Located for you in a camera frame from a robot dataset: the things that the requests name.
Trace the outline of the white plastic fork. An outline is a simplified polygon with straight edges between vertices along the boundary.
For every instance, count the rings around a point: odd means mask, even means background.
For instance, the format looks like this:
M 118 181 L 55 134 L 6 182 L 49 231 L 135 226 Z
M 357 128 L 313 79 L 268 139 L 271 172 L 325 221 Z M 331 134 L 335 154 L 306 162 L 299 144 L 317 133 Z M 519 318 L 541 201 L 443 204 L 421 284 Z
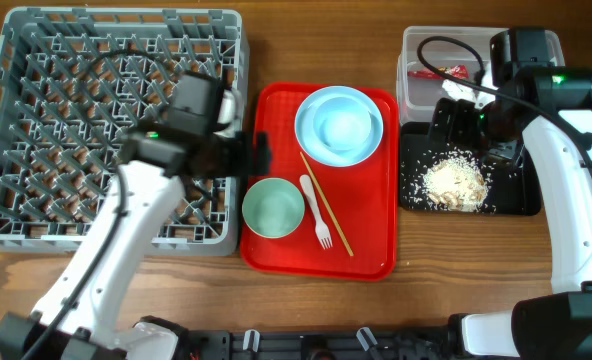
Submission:
M 315 221 L 315 234 L 317 239 L 322 246 L 323 249 L 327 250 L 333 247 L 333 242 L 331 239 L 331 233 L 329 231 L 328 226 L 323 221 L 320 209 L 317 203 L 315 191 L 313 188 L 312 179 L 309 175 L 301 175 L 299 178 L 299 182 L 303 193 L 307 199 L 307 202 L 310 206 L 312 215 Z

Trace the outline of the white tissue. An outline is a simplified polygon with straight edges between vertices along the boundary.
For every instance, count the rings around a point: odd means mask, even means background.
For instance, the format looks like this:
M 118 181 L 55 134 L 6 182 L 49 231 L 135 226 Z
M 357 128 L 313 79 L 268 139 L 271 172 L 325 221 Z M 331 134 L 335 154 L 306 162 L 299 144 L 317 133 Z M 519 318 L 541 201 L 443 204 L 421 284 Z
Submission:
M 476 109 L 482 109 L 495 100 L 495 96 L 492 94 L 472 89 L 451 80 L 444 80 L 442 88 L 451 99 L 473 102 Z

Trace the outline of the wooden chopstick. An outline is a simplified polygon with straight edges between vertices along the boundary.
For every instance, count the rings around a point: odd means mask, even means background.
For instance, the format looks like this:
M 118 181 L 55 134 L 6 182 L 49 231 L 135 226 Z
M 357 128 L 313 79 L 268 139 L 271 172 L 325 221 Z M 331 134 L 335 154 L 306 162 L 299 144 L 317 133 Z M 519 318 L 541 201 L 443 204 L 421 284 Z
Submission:
M 319 185 L 319 183 L 317 181 L 317 178 L 315 176 L 315 173 L 313 172 L 312 168 L 310 167 L 310 165 L 309 165 L 309 163 L 307 161 L 306 156 L 303 153 L 300 153 L 300 156 L 301 156 L 301 158 L 303 160 L 303 163 L 305 164 L 305 167 L 306 167 L 306 169 L 308 171 L 308 174 L 307 175 L 309 175 L 310 178 L 312 179 L 313 188 L 314 188 L 314 191 L 315 191 L 315 195 L 316 195 L 316 199 L 317 199 L 317 203 L 318 203 L 318 206 L 319 206 L 319 209 L 320 209 L 321 216 L 322 216 L 321 207 L 322 206 L 325 206 L 325 209 L 327 210 L 327 213 L 328 213 L 328 215 L 329 215 L 329 217 L 331 219 L 331 222 L 334 225 L 335 230 L 337 231 L 338 235 L 340 236 L 340 239 L 342 240 L 342 243 L 345 246 L 345 249 L 346 249 L 347 253 L 349 254 L 350 257 L 353 257 L 354 256 L 354 252 L 353 252 L 351 246 L 349 245 L 349 242 L 347 241 L 347 239 L 345 237 L 345 234 L 343 233 L 343 230 L 340 227 L 340 224 L 338 223 L 338 221 L 337 221 L 337 219 L 335 217 L 335 214 L 333 213 L 333 210 L 330 207 L 330 205 L 329 205 L 329 203 L 328 203 L 328 201 L 327 201 L 327 199 L 325 197 L 325 194 L 324 194 L 322 188 L 320 187 L 320 185 Z

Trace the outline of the large light blue plate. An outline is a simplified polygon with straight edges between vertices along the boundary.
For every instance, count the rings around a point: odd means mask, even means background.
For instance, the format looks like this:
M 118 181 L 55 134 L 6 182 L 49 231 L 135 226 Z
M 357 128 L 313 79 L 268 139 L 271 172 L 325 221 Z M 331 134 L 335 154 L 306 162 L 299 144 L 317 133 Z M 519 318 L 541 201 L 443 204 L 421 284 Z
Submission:
M 371 133 L 359 148 L 334 152 L 327 149 L 313 130 L 313 117 L 317 106 L 325 99 L 335 96 L 350 96 L 362 101 L 371 116 Z M 384 122 L 375 102 L 365 93 L 346 86 L 328 86 L 314 91 L 299 106 L 295 115 L 295 136 L 302 150 L 315 161 L 332 167 L 350 167 L 369 158 L 379 147 L 384 135 Z

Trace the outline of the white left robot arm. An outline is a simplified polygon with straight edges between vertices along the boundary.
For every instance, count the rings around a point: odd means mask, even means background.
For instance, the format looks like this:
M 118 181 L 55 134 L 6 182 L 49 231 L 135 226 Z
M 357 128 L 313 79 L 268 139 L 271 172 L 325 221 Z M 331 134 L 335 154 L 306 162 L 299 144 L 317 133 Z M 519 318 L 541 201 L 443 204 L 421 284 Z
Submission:
M 153 317 L 116 321 L 145 251 L 186 195 L 184 177 L 269 171 L 269 137 L 221 137 L 148 122 L 131 128 L 99 213 L 74 257 L 28 316 L 0 321 L 3 359 L 180 359 L 184 327 Z

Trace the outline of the red snack wrapper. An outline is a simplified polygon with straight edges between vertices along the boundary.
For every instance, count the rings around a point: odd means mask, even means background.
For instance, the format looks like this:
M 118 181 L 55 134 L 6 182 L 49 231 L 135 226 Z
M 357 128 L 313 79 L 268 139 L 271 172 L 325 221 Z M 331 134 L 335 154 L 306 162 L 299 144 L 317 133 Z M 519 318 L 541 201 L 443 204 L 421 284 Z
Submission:
M 452 77 L 456 77 L 462 80 L 469 79 L 469 72 L 465 65 L 456 65 L 456 66 L 448 66 L 448 67 L 439 67 L 439 73 L 445 73 Z M 441 79 L 441 76 L 430 69 L 423 68 L 421 70 L 416 71 L 408 71 L 407 75 L 412 78 L 419 78 L 419 79 L 433 79 L 438 80 Z

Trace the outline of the green saucer bowl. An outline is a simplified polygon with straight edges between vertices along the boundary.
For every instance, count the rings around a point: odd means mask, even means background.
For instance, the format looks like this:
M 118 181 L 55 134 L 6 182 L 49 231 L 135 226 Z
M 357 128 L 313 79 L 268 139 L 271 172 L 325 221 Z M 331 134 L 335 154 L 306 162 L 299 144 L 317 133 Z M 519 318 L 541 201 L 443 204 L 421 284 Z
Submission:
M 242 216 L 256 235 L 279 239 L 293 233 L 305 214 L 299 189 L 282 178 L 265 178 L 253 184 L 242 202 Z

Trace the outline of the light blue small bowl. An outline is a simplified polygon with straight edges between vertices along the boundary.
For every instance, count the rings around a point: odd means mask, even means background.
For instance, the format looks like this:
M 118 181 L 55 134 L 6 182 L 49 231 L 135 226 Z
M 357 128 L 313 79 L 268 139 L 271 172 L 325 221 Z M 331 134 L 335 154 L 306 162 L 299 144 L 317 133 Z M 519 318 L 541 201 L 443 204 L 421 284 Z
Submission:
M 355 97 L 335 96 L 323 100 L 313 117 L 313 130 L 329 150 L 342 152 L 361 147 L 371 133 L 367 106 Z

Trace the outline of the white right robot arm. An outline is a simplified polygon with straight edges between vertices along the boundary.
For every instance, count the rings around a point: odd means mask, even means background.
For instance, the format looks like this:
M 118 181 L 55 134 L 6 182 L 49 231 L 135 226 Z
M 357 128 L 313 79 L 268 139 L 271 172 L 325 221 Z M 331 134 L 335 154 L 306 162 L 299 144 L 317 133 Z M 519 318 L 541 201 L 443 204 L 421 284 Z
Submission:
M 493 101 L 442 98 L 439 139 L 489 150 L 517 139 L 535 168 L 552 247 L 552 293 L 511 310 L 455 316 L 458 355 L 592 359 L 592 70 L 523 67 L 496 76 Z

